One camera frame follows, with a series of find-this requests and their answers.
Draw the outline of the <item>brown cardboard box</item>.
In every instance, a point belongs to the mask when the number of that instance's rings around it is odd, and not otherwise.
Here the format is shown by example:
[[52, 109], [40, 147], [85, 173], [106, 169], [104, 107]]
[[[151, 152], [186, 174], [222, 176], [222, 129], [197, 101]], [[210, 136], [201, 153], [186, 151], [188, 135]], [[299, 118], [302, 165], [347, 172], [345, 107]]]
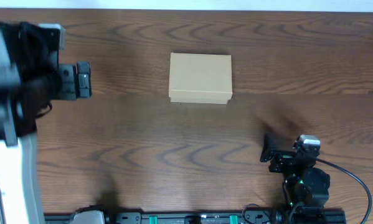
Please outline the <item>brown cardboard box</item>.
[[168, 94], [172, 103], [226, 105], [233, 95], [231, 56], [171, 53]]

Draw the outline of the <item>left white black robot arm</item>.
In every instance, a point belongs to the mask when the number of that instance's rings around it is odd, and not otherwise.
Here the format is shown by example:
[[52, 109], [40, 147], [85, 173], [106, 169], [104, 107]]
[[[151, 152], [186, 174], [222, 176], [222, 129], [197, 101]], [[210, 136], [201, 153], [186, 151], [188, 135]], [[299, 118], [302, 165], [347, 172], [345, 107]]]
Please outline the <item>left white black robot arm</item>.
[[54, 100], [92, 95], [86, 61], [59, 63], [60, 24], [0, 21], [0, 223], [45, 223], [37, 180], [38, 119]]

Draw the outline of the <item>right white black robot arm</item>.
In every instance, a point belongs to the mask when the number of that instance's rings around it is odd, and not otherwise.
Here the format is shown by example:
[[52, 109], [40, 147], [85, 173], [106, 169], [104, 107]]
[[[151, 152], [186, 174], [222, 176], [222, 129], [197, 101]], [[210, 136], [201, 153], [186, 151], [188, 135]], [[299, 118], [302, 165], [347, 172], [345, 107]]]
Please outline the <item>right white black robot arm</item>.
[[283, 175], [283, 192], [292, 215], [322, 215], [329, 200], [330, 176], [315, 168], [321, 141], [302, 134], [290, 151], [277, 148], [275, 140], [265, 134], [260, 162], [269, 162], [268, 169]]

